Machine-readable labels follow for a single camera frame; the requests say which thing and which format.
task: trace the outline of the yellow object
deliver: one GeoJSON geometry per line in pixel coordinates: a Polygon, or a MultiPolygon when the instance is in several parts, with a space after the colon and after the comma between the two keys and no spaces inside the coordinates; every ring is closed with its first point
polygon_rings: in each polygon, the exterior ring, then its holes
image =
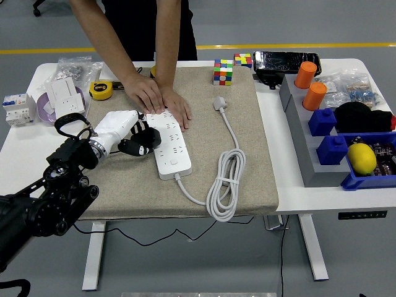
{"type": "MultiPolygon", "coordinates": [[[[396,42],[364,43],[264,43],[250,45],[197,45],[197,50],[241,50],[246,48],[394,48],[396,42]]],[[[46,54],[46,53],[86,53],[94,48],[28,48],[0,49],[0,54],[46,54]]]]}
{"type": "Polygon", "coordinates": [[[152,79],[155,78],[155,65],[151,68],[150,77],[151,77],[152,79]]]}
{"type": "Polygon", "coordinates": [[[361,175],[370,175],[377,165],[376,154],[367,144],[351,145],[347,155],[353,170],[361,175]]]}
{"type": "Polygon", "coordinates": [[[113,94],[112,82],[91,82],[89,95],[95,100],[109,99],[113,94]]]}

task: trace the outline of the robotic arm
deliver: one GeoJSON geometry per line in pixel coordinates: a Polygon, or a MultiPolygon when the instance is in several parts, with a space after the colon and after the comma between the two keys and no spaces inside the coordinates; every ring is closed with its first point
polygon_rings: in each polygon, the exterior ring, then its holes
{"type": "Polygon", "coordinates": [[[141,156],[161,143],[157,130],[149,128],[137,111],[112,111],[92,129],[79,113],[61,117],[56,130],[68,138],[46,160],[43,177],[16,194],[0,196],[0,273],[32,236],[64,235],[98,197],[82,170],[94,169],[113,145],[121,152],[141,156]],[[63,125],[81,120],[87,125],[77,136],[64,133],[63,125]],[[88,131],[86,139],[81,135],[88,131]],[[131,139],[124,139],[129,131],[131,139]],[[43,187],[39,198],[30,195],[43,187]]]}

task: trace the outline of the black cable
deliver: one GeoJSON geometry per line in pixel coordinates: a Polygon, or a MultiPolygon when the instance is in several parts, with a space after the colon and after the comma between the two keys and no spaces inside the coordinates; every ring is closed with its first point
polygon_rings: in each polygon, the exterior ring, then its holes
{"type": "Polygon", "coordinates": [[[21,287],[20,293],[17,297],[26,297],[30,292],[30,282],[28,280],[12,280],[10,282],[0,282],[0,290],[15,288],[17,286],[21,287]]]}
{"type": "Polygon", "coordinates": [[[286,233],[286,228],[287,228],[288,222],[289,222],[289,215],[287,216],[287,219],[286,219],[285,228],[283,229],[283,234],[282,234],[282,241],[280,243],[280,281],[282,283],[281,297],[283,297],[283,240],[285,239],[285,233],[286,233]]]}
{"type": "MultiPolygon", "coordinates": [[[[253,220],[253,218],[254,218],[254,217],[252,217],[248,222],[227,222],[227,223],[247,225],[247,224],[249,224],[249,223],[253,220]]],[[[119,228],[113,228],[113,229],[106,230],[106,231],[82,231],[82,230],[80,230],[75,224],[73,224],[73,226],[74,226],[74,228],[75,228],[78,232],[80,232],[80,233],[82,233],[82,234],[109,233],[109,232],[112,232],[112,231],[119,231],[119,232],[120,232],[122,235],[124,235],[126,238],[135,241],[135,242],[136,242],[138,245],[140,245],[140,246],[151,246],[151,245],[153,245],[153,244],[155,244],[155,243],[157,243],[157,242],[159,242],[159,241],[162,241],[162,240],[164,240],[164,239],[166,239],[166,238],[171,237],[171,236],[174,235],[176,232],[179,232],[179,233],[183,234],[185,237],[187,237],[187,238],[190,239],[191,241],[198,240],[198,239],[201,238],[206,232],[208,232],[208,231],[216,224],[216,222],[217,222],[217,221],[214,221],[214,222],[211,224],[211,226],[210,226],[209,228],[207,228],[207,229],[206,229],[201,235],[199,235],[197,238],[191,238],[189,235],[185,234],[184,232],[180,231],[179,229],[175,229],[174,232],[172,232],[171,234],[169,234],[169,235],[167,235],[167,236],[165,236],[165,237],[162,237],[162,238],[160,238],[160,239],[158,239],[158,240],[156,240],[156,241],[154,241],[154,242],[152,242],[152,243],[148,243],[148,244],[143,244],[143,243],[138,242],[138,240],[134,239],[133,237],[128,236],[127,234],[125,234],[125,233],[124,233],[121,229],[119,229],[119,228]]]]}

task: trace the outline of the rubik's cube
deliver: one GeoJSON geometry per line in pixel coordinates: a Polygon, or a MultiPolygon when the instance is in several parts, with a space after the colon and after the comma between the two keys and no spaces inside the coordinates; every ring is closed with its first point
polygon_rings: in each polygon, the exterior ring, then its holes
{"type": "Polygon", "coordinates": [[[216,59],[213,71],[214,85],[231,85],[233,78],[233,60],[216,59]]]}
{"type": "Polygon", "coordinates": [[[234,66],[252,67],[252,56],[250,54],[234,54],[234,66]]]}

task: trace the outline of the lemon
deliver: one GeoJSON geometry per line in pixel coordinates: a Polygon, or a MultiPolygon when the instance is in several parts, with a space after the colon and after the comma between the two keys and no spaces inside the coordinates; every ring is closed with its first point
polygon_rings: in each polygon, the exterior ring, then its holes
{"type": "Polygon", "coordinates": [[[370,175],[377,165],[376,154],[367,144],[351,145],[347,155],[353,170],[361,175],[370,175]]]}

